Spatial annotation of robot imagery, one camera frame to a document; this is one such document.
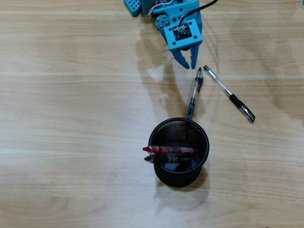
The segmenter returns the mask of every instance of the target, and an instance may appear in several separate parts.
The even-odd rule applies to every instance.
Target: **mesh cup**
[[[158,178],[172,187],[184,187],[195,181],[209,153],[209,141],[204,130],[185,118],[173,118],[159,124],[150,136],[149,145],[192,147],[197,150],[188,163],[154,164]]]

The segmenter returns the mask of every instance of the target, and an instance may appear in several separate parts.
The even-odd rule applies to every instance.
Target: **circuit board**
[[[192,37],[191,30],[188,23],[181,25],[180,27],[174,27],[173,33],[176,41]]]

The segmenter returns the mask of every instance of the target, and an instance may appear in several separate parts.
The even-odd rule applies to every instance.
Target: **ballpoint pen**
[[[247,119],[250,122],[254,122],[256,117],[252,114],[249,108],[247,108],[246,105],[244,105],[244,103],[237,98],[237,96],[235,96],[233,93],[230,92],[230,90],[228,90],[225,84],[217,77],[217,75],[207,65],[204,66],[204,69],[207,71],[210,77],[217,82],[219,87],[225,92],[225,94],[235,104],[235,106],[238,107],[239,110],[241,110],[241,112],[247,117]]]
[[[165,164],[165,163],[190,162],[192,158],[173,157],[173,156],[165,156],[165,155],[150,155],[148,157],[145,157],[144,160],[146,162],[154,163],[154,164]]]
[[[203,74],[201,71],[201,67],[199,68],[199,71],[197,73],[197,77],[195,78],[195,87],[194,87],[194,92],[193,96],[190,100],[190,103],[188,105],[187,113],[186,113],[186,118],[192,120],[193,115],[194,115],[194,110],[195,110],[195,103],[197,100],[197,95],[200,92],[201,86],[203,85]]]

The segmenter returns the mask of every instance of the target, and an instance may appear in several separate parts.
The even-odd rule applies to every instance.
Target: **wire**
[[[182,16],[182,17],[180,18],[180,23],[179,23],[178,27],[181,25],[181,23],[184,21],[184,19],[185,19],[186,17],[192,15],[193,13],[196,13],[196,12],[198,12],[198,11],[201,11],[201,10],[203,10],[203,9],[205,9],[205,8],[208,8],[209,6],[212,6],[212,5],[213,5],[214,3],[216,3],[217,1],[218,1],[218,0],[213,0],[212,2],[210,2],[210,3],[208,3],[208,4],[204,5],[204,6],[201,6],[201,7],[198,7],[197,9],[194,9],[194,10],[189,11],[188,13],[186,13],[186,15],[184,15],[184,16]]]
[[[173,0],[169,1],[169,2],[161,2],[161,3],[156,3],[154,5],[152,5],[149,10],[148,10],[148,15],[151,15],[151,13],[153,12],[154,8],[157,7],[157,6],[160,6],[160,5],[167,5],[167,4],[171,4],[173,2]]]

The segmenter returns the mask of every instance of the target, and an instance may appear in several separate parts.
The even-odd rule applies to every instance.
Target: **pen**
[[[194,109],[195,109],[195,103],[197,100],[197,95],[200,92],[201,86],[203,85],[203,74],[201,71],[201,67],[199,68],[199,71],[197,73],[197,77],[195,78],[195,87],[194,87],[194,92],[193,96],[191,98],[191,101],[188,105],[187,113],[186,113],[186,118],[192,120],[193,115],[194,115]]]
[[[142,149],[148,152],[150,155],[178,153],[182,155],[194,154],[197,151],[188,147],[167,147],[167,146],[147,146]]]
[[[154,164],[165,164],[165,163],[182,163],[190,162],[191,158],[173,157],[165,155],[150,155],[144,158],[145,161]]]
[[[241,102],[237,96],[235,96],[233,93],[228,90],[228,88],[225,86],[225,84],[216,76],[216,74],[206,65],[204,66],[204,69],[207,71],[207,73],[212,77],[221,87],[221,89],[225,92],[225,94],[230,98],[230,101],[232,101],[236,107],[238,107],[239,110],[247,117],[247,119],[250,122],[254,122],[255,116],[252,114],[252,112],[249,110],[249,108],[244,105],[243,102]]]

